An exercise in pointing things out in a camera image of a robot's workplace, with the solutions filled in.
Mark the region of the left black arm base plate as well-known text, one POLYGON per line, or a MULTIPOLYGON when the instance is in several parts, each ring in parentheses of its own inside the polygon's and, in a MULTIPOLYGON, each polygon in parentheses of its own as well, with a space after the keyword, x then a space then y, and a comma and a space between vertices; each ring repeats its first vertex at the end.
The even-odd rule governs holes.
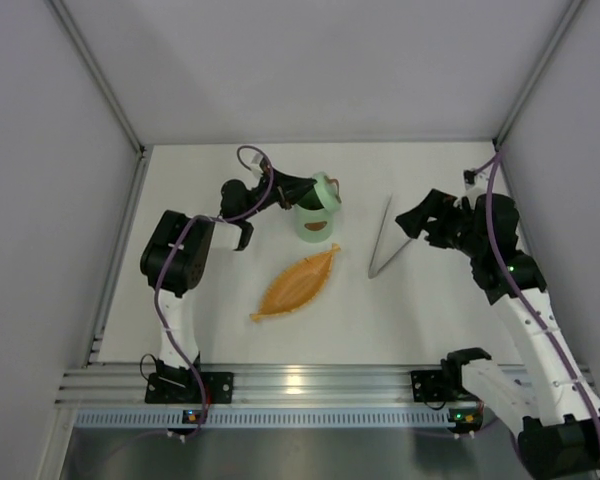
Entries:
MULTIPOLYGON (((231 404, 234 375, 231 372, 201 372, 200 377, 210 404, 231 404)), ((145 391, 146 404, 200 404, 202 394, 195 376, 178 370, 171 374, 152 373, 145 391)))

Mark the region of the green round lid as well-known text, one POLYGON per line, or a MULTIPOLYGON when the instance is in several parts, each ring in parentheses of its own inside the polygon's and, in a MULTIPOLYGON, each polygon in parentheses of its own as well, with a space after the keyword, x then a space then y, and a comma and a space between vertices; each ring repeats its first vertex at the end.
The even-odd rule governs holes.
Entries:
POLYGON ((316 181, 314 191, 322 207, 330 213, 339 211, 342 205, 339 180, 325 172, 318 172, 313 178, 316 181))

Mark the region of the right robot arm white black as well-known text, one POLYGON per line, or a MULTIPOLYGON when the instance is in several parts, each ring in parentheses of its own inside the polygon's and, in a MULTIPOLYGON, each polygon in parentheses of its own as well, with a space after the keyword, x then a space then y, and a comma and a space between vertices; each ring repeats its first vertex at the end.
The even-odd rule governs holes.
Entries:
POLYGON ((423 236, 469 258, 473 279, 513 339, 533 387, 527 393, 474 347, 442 360, 448 391, 487 404, 514 436, 533 478, 600 472, 600 398, 553 317, 537 263, 518 247, 515 202, 477 187, 463 197, 433 189, 395 221, 410 239, 423 236))

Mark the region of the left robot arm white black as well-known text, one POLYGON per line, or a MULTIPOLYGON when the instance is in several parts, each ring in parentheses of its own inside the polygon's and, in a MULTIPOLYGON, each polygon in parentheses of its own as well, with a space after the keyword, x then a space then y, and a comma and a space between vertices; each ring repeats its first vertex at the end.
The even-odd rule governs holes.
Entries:
POLYGON ((149 381, 152 390, 165 388, 179 400, 202 392, 200 349, 188 295, 202 279, 209 252, 244 250, 253 235, 251 217, 272 205, 290 209, 316 184, 314 178, 263 166, 257 185, 251 189, 238 179, 224 183, 217 217, 189 217, 172 210, 163 213, 140 259, 141 273, 154 291, 154 308, 161 324, 156 376, 149 381))

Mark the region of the orange boat-shaped woven tray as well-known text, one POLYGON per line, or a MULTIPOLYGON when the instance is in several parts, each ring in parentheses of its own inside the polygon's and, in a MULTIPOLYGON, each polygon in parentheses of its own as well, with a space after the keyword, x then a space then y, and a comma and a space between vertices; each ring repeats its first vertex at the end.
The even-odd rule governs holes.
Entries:
POLYGON ((337 243, 329 250, 305 257, 282 271, 265 290, 257 310, 249 315, 253 322, 294 313, 316 299, 331 276, 337 243))

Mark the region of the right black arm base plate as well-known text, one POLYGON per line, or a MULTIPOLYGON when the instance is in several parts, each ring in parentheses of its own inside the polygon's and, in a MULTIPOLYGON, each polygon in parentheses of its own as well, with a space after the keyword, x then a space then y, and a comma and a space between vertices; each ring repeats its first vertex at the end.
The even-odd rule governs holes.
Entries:
POLYGON ((443 403, 463 398, 457 376, 442 369, 412 370, 412 396, 418 403, 443 403))

